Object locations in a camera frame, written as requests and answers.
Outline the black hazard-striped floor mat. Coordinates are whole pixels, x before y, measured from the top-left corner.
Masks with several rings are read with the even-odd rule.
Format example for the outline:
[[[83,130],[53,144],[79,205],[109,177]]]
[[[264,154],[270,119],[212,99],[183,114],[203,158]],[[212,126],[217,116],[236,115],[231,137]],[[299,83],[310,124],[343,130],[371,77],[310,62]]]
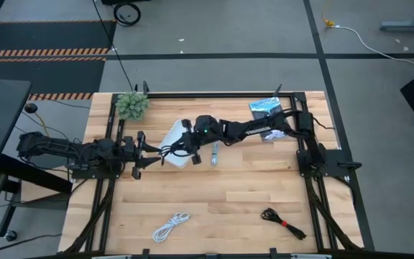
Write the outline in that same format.
[[[0,22],[0,79],[29,81],[31,100],[87,100],[111,50],[109,20]]]

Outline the white plastic bin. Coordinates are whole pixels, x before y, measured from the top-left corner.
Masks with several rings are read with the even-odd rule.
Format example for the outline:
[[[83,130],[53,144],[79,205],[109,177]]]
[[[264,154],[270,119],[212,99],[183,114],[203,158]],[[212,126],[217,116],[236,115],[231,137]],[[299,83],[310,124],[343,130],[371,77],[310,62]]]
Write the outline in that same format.
[[[166,158],[162,157],[162,149],[164,147],[171,147],[171,144],[178,140],[184,132],[186,132],[186,129],[182,126],[182,120],[179,119],[175,121],[158,147],[161,149],[160,157],[162,158],[163,163],[169,163],[178,168],[184,168],[188,164],[190,156],[184,158],[175,157],[174,155],[169,155]]]

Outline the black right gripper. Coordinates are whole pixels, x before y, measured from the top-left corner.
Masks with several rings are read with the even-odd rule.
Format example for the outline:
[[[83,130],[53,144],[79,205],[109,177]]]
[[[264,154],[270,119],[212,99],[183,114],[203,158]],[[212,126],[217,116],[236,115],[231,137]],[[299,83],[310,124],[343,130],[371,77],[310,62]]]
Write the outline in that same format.
[[[171,144],[171,147],[164,147],[162,149],[162,157],[166,158],[169,155],[174,155],[175,157],[184,158],[192,155],[193,165],[198,165],[201,163],[201,156],[198,154],[198,151],[205,141],[207,129],[205,127],[198,127],[193,131],[189,119],[183,119],[182,126],[186,129],[186,132]]]

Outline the green potted plant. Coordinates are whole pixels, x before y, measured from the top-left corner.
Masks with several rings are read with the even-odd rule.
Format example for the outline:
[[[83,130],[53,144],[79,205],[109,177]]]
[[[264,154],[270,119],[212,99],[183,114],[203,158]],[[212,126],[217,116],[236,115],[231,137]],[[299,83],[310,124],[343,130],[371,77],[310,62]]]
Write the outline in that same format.
[[[146,109],[150,107],[147,95],[138,92],[127,92],[119,94],[116,101],[116,108],[120,119],[132,121],[143,120]]]

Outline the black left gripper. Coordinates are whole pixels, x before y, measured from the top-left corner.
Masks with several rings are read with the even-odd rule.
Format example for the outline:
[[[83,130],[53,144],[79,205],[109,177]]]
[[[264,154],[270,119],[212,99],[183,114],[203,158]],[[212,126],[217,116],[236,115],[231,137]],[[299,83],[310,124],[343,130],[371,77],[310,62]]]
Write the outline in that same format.
[[[145,141],[145,135],[143,131],[138,131],[137,141],[134,141],[132,137],[124,137],[124,146],[122,148],[123,158],[122,161],[124,165],[127,163],[133,162],[134,166],[132,167],[132,177],[134,179],[140,179],[141,173],[140,168],[145,169],[147,166],[156,163],[161,160],[161,157],[151,157],[143,158],[142,156],[142,144],[143,151],[145,152],[160,152],[161,149],[158,147],[153,147],[148,145]]]

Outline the black aluminium table frame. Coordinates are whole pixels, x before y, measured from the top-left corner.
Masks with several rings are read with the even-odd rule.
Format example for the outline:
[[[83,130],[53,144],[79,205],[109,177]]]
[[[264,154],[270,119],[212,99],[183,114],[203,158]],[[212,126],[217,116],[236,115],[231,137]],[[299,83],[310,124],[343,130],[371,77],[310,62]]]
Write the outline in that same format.
[[[217,119],[253,119],[249,103],[271,93],[152,93],[151,107],[141,122],[125,122],[124,136],[136,137],[144,131],[147,142],[158,146],[178,119],[210,114]],[[88,112],[84,142],[105,137],[112,93],[94,94]],[[218,150],[218,165],[211,165],[212,147],[199,151],[202,163],[184,168],[160,162],[142,171],[141,180],[131,176],[126,165],[117,179],[111,205],[106,254],[251,254],[317,252],[316,236],[304,178],[298,172],[296,139],[287,137],[262,142],[251,136],[243,142]],[[348,186],[333,178],[323,178],[329,208],[349,239],[359,247],[369,247],[366,230],[361,230]],[[94,179],[77,191],[68,205],[58,251],[73,244],[91,216],[96,192]],[[298,240],[279,224],[261,219],[271,207],[288,223],[304,231]],[[174,227],[166,241],[156,243],[152,233],[176,212],[190,219]]]

